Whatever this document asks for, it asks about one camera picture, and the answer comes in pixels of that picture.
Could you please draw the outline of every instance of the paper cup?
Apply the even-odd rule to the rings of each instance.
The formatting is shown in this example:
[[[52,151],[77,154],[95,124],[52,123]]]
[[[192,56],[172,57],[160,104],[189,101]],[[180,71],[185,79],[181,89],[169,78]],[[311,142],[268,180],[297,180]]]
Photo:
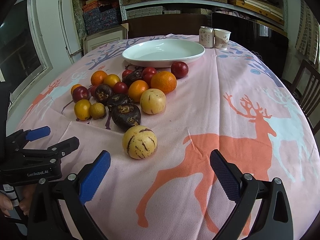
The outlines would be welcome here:
[[[215,48],[227,50],[231,32],[222,29],[214,29]]]

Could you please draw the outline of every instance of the can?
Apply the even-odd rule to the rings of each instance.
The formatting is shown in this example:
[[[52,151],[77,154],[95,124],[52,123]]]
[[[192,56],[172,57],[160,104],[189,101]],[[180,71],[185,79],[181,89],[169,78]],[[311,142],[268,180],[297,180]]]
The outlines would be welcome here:
[[[199,43],[205,48],[213,48],[214,30],[210,27],[201,26],[199,30]]]

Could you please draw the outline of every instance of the white dish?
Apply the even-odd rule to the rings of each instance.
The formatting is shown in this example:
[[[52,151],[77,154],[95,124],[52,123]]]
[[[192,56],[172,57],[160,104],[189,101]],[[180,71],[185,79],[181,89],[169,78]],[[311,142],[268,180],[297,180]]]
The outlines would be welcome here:
[[[122,53],[122,57],[135,66],[162,68],[171,67],[177,61],[194,62],[204,52],[204,47],[194,41],[164,39],[133,45]]]

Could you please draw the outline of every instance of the curtain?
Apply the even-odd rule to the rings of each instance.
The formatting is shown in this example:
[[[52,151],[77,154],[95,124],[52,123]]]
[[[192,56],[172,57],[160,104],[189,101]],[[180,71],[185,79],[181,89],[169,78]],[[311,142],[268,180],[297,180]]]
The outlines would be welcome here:
[[[309,6],[304,0],[301,0],[301,15],[296,49],[307,59],[319,67],[320,49],[319,49],[319,31],[320,26]]]

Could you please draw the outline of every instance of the shelf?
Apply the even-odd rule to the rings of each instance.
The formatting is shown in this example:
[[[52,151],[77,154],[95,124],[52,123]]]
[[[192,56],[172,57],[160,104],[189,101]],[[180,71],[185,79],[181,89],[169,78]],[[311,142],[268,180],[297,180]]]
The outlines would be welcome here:
[[[268,17],[265,17],[265,16],[263,16],[261,14],[258,14],[256,12],[247,10],[247,9],[239,7],[239,6],[234,6],[234,5],[231,5],[231,4],[228,4],[228,3],[213,2],[213,1],[207,1],[207,0],[152,0],[152,1],[145,1],[145,2],[140,2],[140,3],[124,5],[124,9],[128,10],[128,9],[133,9],[133,8],[137,8],[137,7],[142,7],[142,6],[149,6],[149,5],[156,5],[156,4],[166,4],[166,3],[195,3],[195,4],[205,4],[205,5],[211,5],[211,6],[224,7],[224,8],[228,8],[228,9],[231,9],[231,10],[235,10],[235,11],[239,11],[239,12],[250,14],[252,16],[260,18],[260,19],[262,19],[262,20],[264,20],[264,21],[266,21],[268,23],[271,23],[274,26],[277,26],[278,28],[284,30],[284,26],[282,26],[281,24],[275,22],[274,20],[271,20]]]

